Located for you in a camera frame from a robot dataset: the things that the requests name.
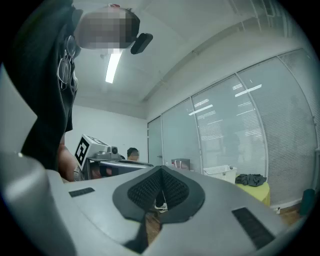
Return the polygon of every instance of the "white wall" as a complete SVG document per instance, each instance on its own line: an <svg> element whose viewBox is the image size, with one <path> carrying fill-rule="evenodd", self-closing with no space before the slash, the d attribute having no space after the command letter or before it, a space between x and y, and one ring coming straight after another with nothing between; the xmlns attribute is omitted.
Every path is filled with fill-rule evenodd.
<svg viewBox="0 0 320 256"><path fill-rule="evenodd" d="M146 119L164 111L219 80L251 65L309 45L305 40L285 38L270 32L238 32L201 52L166 83L146 103Z"/></svg>
<svg viewBox="0 0 320 256"><path fill-rule="evenodd" d="M137 148L140 161L148 162L145 119L74 105L72 124L73 130L65 134L65 145L72 154L81 135L86 134L118 147L118 152L125 158L128 148Z"/></svg>

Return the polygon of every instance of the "eyeglasses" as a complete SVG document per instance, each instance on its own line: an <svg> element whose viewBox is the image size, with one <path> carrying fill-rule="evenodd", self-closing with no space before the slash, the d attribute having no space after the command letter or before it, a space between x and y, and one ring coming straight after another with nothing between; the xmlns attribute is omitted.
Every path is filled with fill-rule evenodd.
<svg viewBox="0 0 320 256"><path fill-rule="evenodd" d="M64 41L64 56L60 59L56 75L60 81L60 89L63 91L68 86L68 81L70 79L71 72L71 62L73 63L73 57L76 53L76 41L72 35Z"/></svg>

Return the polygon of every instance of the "table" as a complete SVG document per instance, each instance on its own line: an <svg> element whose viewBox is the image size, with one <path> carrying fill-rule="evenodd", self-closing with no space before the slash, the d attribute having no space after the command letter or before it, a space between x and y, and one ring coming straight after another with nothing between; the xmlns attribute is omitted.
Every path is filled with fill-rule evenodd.
<svg viewBox="0 0 320 256"><path fill-rule="evenodd" d="M263 202L266 206L270 206L270 187L267 182L263 183L261 186L249 186L242 184L235 184L240 189L246 191L254 198Z"/></svg>

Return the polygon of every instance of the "ceiling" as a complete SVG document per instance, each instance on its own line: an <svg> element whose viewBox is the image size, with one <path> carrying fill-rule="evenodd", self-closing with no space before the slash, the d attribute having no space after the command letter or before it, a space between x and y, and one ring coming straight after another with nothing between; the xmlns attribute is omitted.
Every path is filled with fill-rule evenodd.
<svg viewBox="0 0 320 256"><path fill-rule="evenodd" d="M77 97L82 100L124 103L140 106L176 69L185 65L187 56L235 25L244 27L256 15L265 15L262 1L252 0L117 0L113 3L132 11L140 19L139 33L151 33L153 40L144 52L132 55L125 50L113 83L105 82L110 55L102 50L82 49L76 58ZM74 0L85 12L105 6L103 0Z"/></svg>

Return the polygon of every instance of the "black mesh pad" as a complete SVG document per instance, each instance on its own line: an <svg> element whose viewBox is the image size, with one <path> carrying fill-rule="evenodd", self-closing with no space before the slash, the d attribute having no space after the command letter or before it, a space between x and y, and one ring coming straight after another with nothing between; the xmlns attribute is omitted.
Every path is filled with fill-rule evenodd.
<svg viewBox="0 0 320 256"><path fill-rule="evenodd" d="M112 200L124 218L142 222L160 191L168 206L168 212L160 217L161 223L187 221L205 200L205 192L197 182L166 166L156 166L123 183L115 189Z"/></svg>

